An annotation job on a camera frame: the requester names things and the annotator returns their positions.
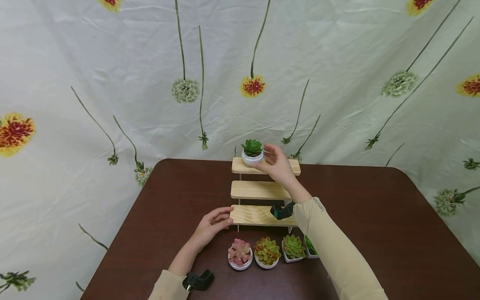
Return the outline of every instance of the floral backdrop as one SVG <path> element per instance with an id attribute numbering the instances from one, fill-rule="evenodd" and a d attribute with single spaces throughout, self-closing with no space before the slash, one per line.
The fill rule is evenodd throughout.
<path id="1" fill-rule="evenodd" d="M 248 138 L 402 170 L 480 263 L 480 1 L 0 7 L 0 299 L 80 298 L 158 161 Z"/>

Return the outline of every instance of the shelf tier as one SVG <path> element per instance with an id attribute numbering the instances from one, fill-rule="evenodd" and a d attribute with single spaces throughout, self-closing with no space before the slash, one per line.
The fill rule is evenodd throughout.
<path id="1" fill-rule="evenodd" d="M 298 227 L 292 216 L 282 220 L 275 219 L 270 213 L 271 206 L 234 204 L 232 207 L 230 217 L 233 219 L 233 225 Z"/>
<path id="2" fill-rule="evenodd" d="M 293 174 L 295 176 L 300 175 L 300 164 L 299 161 L 296 159 L 289 159 L 288 162 L 290 163 L 290 166 L 292 167 Z M 234 157 L 232 161 L 232 173 L 234 174 L 265 174 L 254 167 L 247 166 L 241 157 Z"/>
<path id="3" fill-rule="evenodd" d="M 232 181 L 230 196 L 233 199 L 290 200 L 289 193 L 276 182 Z"/>

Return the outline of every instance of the white pot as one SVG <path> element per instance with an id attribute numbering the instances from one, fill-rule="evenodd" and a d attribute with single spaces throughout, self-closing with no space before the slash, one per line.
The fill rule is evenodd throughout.
<path id="1" fill-rule="evenodd" d="M 253 258 L 252 258 L 252 248 L 250 247 L 250 260 L 247 261 L 246 263 L 243 264 L 243 266 L 239 267 L 238 265 L 231 263 L 230 261 L 228 262 L 232 268 L 234 268 L 237 271 L 243 271 L 246 268 L 248 268 L 252 264 Z"/>
<path id="2" fill-rule="evenodd" d="M 294 262 L 299 262 L 303 259 L 303 257 L 298 257 L 298 258 L 294 258 L 294 259 L 289 259 L 287 257 L 287 254 L 285 253 L 285 249 L 283 249 L 283 240 L 282 240 L 282 252 L 283 252 L 283 257 L 285 257 L 285 261 L 289 264 L 289 263 L 294 263 Z"/>
<path id="3" fill-rule="evenodd" d="M 264 151 L 262 150 L 262 153 L 260 153 L 258 156 L 255 157 L 250 157 L 245 154 L 245 150 L 242 151 L 241 153 L 241 159 L 243 162 L 249 166 L 252 166 L 253 164 L 259 163 L 262 161 L 264 158 Z"/>
<path id="4" fill-rule="evenodd" d="M 316 259 L 318 258 L 318 255 L 313 255 L 310 253 L 310 250 L 308 250 L 308 247 L 307 247 L 307 241 L 305 240 L 305 236 L 303 236 L 303 243 L 305 245 L 305 254 L 307 255 L 307 258 L 308 259 Z"/>
<path id="5" fill-rule="evenodd" d="M 278 264 L 278 261 L 280 260 L 280 258 L 277 258 L 276 261 L 273 263 L 273 265 L 267 265 L 267 264 L 264 264 L 263 262 L 259 261 L 258 260 L 258 257 L 256 255 L 255 256 L 255 261 L 257 262 L 257 264 L 262 267 L 263 269 L 272 269 L 274 268 L 277 264 Z"/>

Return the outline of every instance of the hand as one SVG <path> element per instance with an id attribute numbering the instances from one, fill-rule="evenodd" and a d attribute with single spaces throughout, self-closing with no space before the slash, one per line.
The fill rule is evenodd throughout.
<path id="1" fill-rule="evenodd" d="M 280 183 L 285 188 L 291 186 L 297 181 L 290 163 L 280 147 L 272 144 L 265 144 L 264 156 L 267 163 L 254 164 L 253 167 L 255 169 L 270 175 L 273 180 Z"/>
<path id="2" fill-rule="evenodd" d="M 187 244 L 200 252 L 213 237 L 222 229 L 227 229 L 233 223 L 230 212 L 233 207 L 220 207 L 206 214 Z"/>

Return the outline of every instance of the table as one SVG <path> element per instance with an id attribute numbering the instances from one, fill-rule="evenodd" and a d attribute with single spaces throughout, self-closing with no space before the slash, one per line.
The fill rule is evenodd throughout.
<path id="1" fill-rule="evenodd" d="M 236 179 L 231 162 L 166 159 L 157 163 L 82 299 L 147 299 L 161 270 L 168 268 L 202 216 L 237 203 L 230 197 Z M 242 179 L 268 181 L 269 177 L 243 175 Z M 401 171 L 301 165 L 298 179 L 320 197 L 390 300 L 480 299 L 480 268 Z M 286 228 L 271 227 L 220 232 L 193 266 L 199 275 L 212 270 L 215 280 L 209 290 L 193 291 L 189 299 L 336 299 L 320 260 L 286 264 L 282 258 L 272 270 L 255 262 L 241 272 L 229 266 L 227 249 L 234 238 L 255 244 L 264 236 L 280 242 L 285 234 Z"/>

